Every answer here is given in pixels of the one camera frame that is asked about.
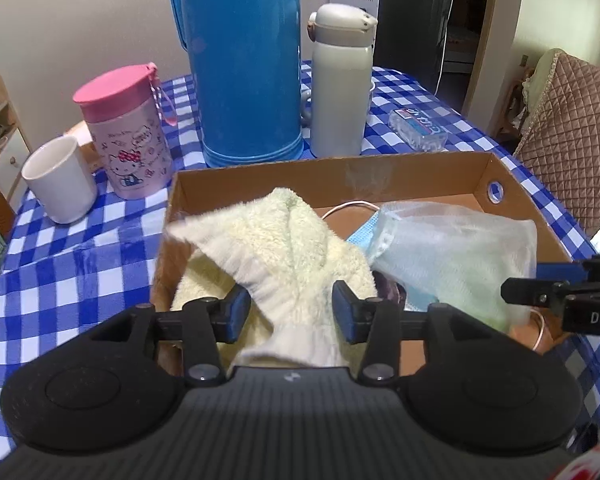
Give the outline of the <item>white insulated bottle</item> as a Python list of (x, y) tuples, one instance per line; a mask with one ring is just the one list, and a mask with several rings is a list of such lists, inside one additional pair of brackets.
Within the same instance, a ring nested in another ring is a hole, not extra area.
[(341, 3), (310, 15), (310, 148), (316, 157), (361, 154), (370, 92), (377, 18)]

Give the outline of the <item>white ceramic mug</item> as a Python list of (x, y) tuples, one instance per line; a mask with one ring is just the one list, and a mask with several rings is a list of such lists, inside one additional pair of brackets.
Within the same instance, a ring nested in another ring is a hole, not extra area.
[(32, 153), (21, 169), (48, 218), (70, 224), (84, 217), (97, 197), (97, 186), (78, 141), (58, 136)]

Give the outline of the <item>blue face mask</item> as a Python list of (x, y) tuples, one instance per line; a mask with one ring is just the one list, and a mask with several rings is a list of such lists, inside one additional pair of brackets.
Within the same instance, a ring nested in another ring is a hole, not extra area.
[(388, 271), (380, 270), (375, 263), (374, 244), (381, 232), (379, 211), (378, 205), (367, 200), (349, 200), (320, 211), (320, 216), (343, 240), (362, 250), (365, 257), (370, 259), (372, 272), (385, 273), (404, 286), (407, 294), (404, 311), (425, 312), (430, 304), (438, 300), (437, 297), (423, 292), (412, 283), (399, 280)]

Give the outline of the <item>white mesh bag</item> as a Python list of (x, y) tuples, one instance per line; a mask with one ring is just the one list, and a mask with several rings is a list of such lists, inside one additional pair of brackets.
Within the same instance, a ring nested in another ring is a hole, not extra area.
[(485, 214), (460, 205), (393, 202), (379, 211), (375, 263), (507, 333), (524, 325), (529, 309), (506, 304), (508, 278), (533, 278), (538, 233), (531, 220)]

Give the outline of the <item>blue white checkered tablecloth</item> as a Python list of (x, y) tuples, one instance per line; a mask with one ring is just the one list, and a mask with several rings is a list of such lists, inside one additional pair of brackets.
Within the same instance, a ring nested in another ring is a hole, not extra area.
[[(373, 80), (365, 154), (405, 153), (407, 145), (389, 128), (388, 116), (402, 106), (419, 110), (448, 132), (449, 151), (498, 156), (570, 257), (593, 255), (590, 239), (573, 216), (505, 148), (414, 78), (378, 67)], [(72, 226), (51, 222), (32, 195), (19, 206), (0, 272), (0, 393), (6, 378), (23, 363), (149, 298), (168, 194), (160, 191), (144, 200), (122, 200), (102, 172), (95, 180), (97, 200)], [(0, 411), (0, 458), (13, 447)]]

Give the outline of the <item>blue thermos flask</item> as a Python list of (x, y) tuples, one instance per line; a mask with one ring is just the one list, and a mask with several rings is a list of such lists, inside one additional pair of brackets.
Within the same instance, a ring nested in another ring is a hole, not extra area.
[(294, 160), (300, 126), (300, 0), (171, 0), (192, 68), (211, 167)]

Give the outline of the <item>black mini fridge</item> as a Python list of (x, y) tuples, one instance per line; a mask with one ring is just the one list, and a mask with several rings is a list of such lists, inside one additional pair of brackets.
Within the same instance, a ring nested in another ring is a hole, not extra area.
[(416, 79), (438, 91), (453, 0), (330, 0), (377, 18), (374, 64)]

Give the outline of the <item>green covered sofa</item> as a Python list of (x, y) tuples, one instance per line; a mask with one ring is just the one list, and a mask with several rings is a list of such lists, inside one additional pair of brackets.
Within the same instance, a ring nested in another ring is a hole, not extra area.
[(524, 123), (538, 106), (548, 78), (550, 78), (550, 73), (554, 66), (554, 58), (562, 53), (564, 53), (564, 50), (559, 48), (547, 50), (540, 57), (532, 72), (524, 77), (521, 88), (521, 111), (513, 121), (513, 126), (519, 132), (522, 131)]

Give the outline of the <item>brown quilted chair right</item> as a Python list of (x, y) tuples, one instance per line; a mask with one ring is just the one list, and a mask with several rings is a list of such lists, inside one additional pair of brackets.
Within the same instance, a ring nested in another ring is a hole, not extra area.
[(567, 53), (554, 66), (514, 156), (571, 212), (600, 230), (600, 67)]

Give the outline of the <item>pink hello kitty cup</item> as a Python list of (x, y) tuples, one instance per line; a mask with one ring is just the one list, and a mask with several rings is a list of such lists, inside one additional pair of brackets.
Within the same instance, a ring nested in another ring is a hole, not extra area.
[(175, 127), (178, 116), (162, 92), (156, 64), (110, 70), (76, 90), (72, 99), (117, 196), (139, 200), (168, 184), (172, 157), (162, 126)]

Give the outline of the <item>cardboard tray box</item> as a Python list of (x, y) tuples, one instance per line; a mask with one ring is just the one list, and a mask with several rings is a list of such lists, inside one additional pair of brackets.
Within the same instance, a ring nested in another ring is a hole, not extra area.
[(426, 200), (531, 220), (538, 232), (539, 261), (571, 259), (527, 191), (488, 152), (322, 158), (180, 171), (172, 184), (166, 221), (255, 200), (274, 188), (290, 188), (319, 214), (349, 204), (327, 220), (341, 238), (370, 218), (363, 202)]

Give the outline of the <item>dark purple scrunchie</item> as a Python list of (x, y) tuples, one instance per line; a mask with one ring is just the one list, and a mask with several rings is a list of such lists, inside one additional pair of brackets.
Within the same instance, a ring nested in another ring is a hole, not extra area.
[(403, 310), (407, 297), (404, 286), (385, 273), (373, 271), (372, 274), (377, 289), (377, 296), (397, 304)]

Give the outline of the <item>tissue pack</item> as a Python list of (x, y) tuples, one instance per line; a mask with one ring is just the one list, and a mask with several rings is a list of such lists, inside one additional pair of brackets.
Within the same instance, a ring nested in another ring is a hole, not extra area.
[(392, 110), (389, 127), (416, 152), (441, 152), (449, 136), (448, 130), (411, 107)]

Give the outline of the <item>cream yellow towel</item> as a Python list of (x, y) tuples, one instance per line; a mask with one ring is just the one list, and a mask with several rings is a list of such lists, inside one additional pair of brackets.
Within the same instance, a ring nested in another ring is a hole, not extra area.
[(223, 365), (334, 367), (358, 370), (365, 347), (348, 344), (332, 310), (332, 285), (376, 295), (362, 250), (329, 229), (295, 192), (190, 216), (166, 226), (166, 238), (194, 246), (171, 308), (224, 297), (242, 286), (252, 299), (238, 341), (219, 344)]

